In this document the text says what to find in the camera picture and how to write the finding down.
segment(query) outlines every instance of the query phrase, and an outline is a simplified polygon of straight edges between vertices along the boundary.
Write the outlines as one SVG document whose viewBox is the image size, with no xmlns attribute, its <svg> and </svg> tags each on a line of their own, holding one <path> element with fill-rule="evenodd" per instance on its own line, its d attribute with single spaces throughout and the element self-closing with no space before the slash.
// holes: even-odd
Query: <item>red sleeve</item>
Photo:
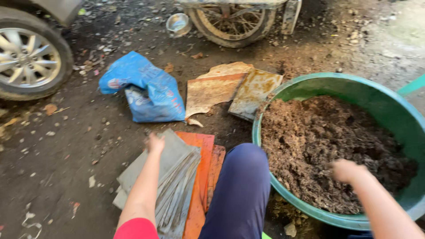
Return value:
<svg viewBox="0 0 425 239">
<path fill-rule="evenodd" d="M 113 239 L 158 239 L 158 233 L 146 218 L 133 218 L 116 230 Z"/>
</svg>

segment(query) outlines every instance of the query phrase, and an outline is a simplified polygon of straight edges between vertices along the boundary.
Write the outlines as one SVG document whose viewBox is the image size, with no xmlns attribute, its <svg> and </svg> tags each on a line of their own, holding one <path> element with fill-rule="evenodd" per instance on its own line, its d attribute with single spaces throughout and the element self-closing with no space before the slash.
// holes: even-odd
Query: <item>blue plastic bag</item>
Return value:
<svg viewBox="0 0 425 239">
<path fill-rule="evenodd" d="M 103 94 L 125 88 L 135 122 L 184 120 L 186 112 L 176 80 L 134 51 L 110 66 L 99 87 Z"/>
</svg>

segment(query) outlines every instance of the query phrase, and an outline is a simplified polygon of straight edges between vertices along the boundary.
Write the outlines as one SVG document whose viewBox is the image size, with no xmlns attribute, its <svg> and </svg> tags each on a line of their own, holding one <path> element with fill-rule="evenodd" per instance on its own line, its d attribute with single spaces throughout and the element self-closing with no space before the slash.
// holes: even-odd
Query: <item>soil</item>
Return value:
<svg viewBox="0 0 425 239">
<path fill-rule="evenodd" d="M 264 112 L 261 137 L 277 179 L 301 200 L 332 213 L 357 214 L 362 206 L 350 185 L 333 180 L 331 162 L 365 165 L 392 195 L 418 169 L 368 113 L 330 96 L 273 101 Z"/>
</svg>

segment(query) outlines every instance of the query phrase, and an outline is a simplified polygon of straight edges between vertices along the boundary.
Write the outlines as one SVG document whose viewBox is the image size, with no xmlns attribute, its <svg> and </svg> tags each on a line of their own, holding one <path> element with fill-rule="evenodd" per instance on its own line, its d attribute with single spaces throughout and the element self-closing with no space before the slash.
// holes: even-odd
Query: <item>person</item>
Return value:
<svg viewBox="0 0 425 239">
<path fill-rule="evenodd" d="M 164 138 L 149 135 L 148 157 L 119 218 L 114 239 L 157 239 L 155 201 Z M 336 180 L 349 183 L 369 217 L 376 239 L 425 239 L 420 228 L 365 166 L 340 159 L 333 163 Z M 244 143 L 223 162 L 200 239 L 260 239 L 270 193 L 266 153 Z"/>
</svg>

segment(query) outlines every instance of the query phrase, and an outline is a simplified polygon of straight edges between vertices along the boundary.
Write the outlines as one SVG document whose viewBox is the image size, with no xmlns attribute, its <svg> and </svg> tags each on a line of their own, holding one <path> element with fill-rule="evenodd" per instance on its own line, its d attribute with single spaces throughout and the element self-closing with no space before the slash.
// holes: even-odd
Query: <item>green plastic basin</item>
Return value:
<svg viewBox="0 0 425 239">
<path fill-rule="evenodd" d="M 275 96 L 266 101 L 305 100 L 318 95 L 331 95 L 368 111 L 381 127 L 392 132 L 396 140 L 404 145 L 403 153 L 419 163 L 418 175 L 396 196 L 396 200 L 413 220 L 425 214 L 425 119 L 404 98 L 370 80 L 338 73 L 301 76 L 280 85 L 272 93 Z M 252 140 L 258 146 L 261 146 L 262 118 L 263 114 L 257 115 L 252 129 Z M 270 174 L 272 186 L 277 192 L 306 215 L 340 228 L 370 230 L 364 214 L 335 214 L 316 208 L 294 196 Z"/>
</svg>

